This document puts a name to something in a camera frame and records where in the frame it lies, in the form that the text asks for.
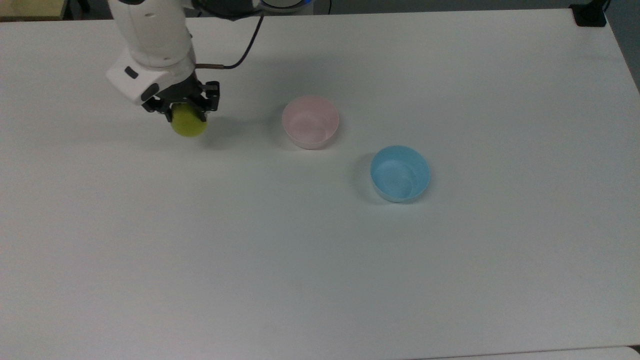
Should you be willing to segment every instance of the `floor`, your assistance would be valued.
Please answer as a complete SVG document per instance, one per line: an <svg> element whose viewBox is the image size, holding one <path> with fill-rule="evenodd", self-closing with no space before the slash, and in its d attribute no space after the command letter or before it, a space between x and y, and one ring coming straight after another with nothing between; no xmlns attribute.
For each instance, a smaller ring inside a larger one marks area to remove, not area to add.
<svg viewBox="0 0 640 360"><path fill-rule="evenodd" d="M330 1L332 14L567 8L572 3L588 2L588 0L316 0L315 13L326 13ZM72 12L76 17L83 19L111 17L107 0L88 0L88 2L91 11L80 15L77 1L71 0ZM198 15L194 10L186 10L186 13L190 17ZM640 89L640 1L612 0L607 10L607 18L634 77L636 87Z"/></svg>

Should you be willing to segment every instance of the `blue bowl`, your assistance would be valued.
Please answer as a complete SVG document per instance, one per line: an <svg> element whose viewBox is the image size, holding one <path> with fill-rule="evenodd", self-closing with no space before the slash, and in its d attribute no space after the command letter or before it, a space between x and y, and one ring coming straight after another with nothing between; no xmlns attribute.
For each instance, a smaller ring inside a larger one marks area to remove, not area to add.
<svg viewBox="0 0 640 360"><path fill-rule="evenodd" d="M371 179L378 195L392 202L404 202L422 194L431 172L427 161L406 146L386 147L371 161Z"/></svg>

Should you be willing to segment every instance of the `pink bowl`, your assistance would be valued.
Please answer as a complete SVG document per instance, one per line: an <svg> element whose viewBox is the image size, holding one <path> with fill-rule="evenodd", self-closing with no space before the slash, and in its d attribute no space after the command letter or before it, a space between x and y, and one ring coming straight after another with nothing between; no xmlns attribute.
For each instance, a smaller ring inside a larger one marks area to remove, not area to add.
<svg viewBox="0 0 640 360"><path fill-rule="evenodd" d="M338 110L329 100L307 95L291 101L282 113L282 126L294 144L303 149L326 145L338 130Z"/></svg>

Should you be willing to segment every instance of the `yellow ball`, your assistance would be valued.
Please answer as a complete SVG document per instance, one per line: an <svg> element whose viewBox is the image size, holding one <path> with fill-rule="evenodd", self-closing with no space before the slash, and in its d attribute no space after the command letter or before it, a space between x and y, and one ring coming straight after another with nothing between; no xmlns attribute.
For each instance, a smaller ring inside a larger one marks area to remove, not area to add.
<svg viewBox="0 0 640 360"><path fill-rule="evenodd" d="M207 123L201 120L203 115L189 104L175 103L171 105L171 112L171 127L178 135L191 138L207 128Z"/></svg>

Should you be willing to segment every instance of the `black clamp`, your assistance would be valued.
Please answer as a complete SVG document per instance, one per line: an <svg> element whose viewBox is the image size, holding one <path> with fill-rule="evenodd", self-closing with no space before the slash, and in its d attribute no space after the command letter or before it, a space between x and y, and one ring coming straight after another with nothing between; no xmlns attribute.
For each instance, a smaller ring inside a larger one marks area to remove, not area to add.
<svg viewBox="0 0 640 360"><path fill-rule="evenodd" d="M584 5L572 4L569 6L573 10L573 18L578 26L589 28L602 28L607 24L604 16L604 7L607 0L592 0Z"/></svg>

